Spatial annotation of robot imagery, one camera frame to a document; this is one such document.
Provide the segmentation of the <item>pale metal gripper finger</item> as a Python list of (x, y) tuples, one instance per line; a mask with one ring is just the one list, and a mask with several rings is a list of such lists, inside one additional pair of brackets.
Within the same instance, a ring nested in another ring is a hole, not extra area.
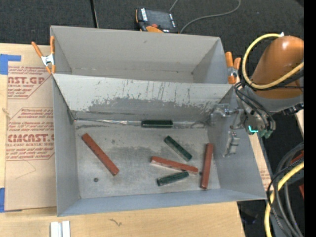
[(228, 103), (217, 104), (210, 113), (210, 125), (215, 125), (219, 118), (228, 118), (237, 113), (238, 108), (233, 108)]
[(239, 141), (240, 138), (237, 136), (237, 133), (234, 131), (229, 131), (227, 135), (226, 147), (223, 152), (223, 157), (234, 155), (237, 152)]

